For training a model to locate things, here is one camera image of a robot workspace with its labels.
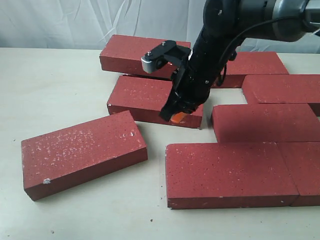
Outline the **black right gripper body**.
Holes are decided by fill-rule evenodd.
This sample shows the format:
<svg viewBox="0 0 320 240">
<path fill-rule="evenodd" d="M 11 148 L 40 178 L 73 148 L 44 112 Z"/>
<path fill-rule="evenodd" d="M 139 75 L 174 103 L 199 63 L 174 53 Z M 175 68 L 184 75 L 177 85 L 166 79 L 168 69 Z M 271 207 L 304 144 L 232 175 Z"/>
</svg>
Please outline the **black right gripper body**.
<svg viewBox="0 0 320 240">
<path fill-rule="evenodd" d="M 226 77 L 224 50 L 194 49 L 173 76 L 172 89 L 159 116 L 166 122 L 179 113 L 191 114 L 207 101 L 212 85 L 220 87 Z"/>
</svg>

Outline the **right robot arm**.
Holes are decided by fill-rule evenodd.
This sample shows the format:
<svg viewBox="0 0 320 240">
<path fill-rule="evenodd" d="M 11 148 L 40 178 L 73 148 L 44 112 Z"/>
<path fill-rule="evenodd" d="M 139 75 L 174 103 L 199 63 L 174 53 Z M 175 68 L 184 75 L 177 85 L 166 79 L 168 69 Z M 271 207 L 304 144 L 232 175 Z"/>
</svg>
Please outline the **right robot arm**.
<svg viewBox="0 0 320 240">
<path fill-rule="evenodd" d="M 193 48 L 185 48 L 172 73 L 172 88 L 160 117 L 179 122 L 195 112 L 221 86 L 227 63 L 245 39 L 296 42 L 320 29 L 317 0 L 208 0 Z"/>
</svg>

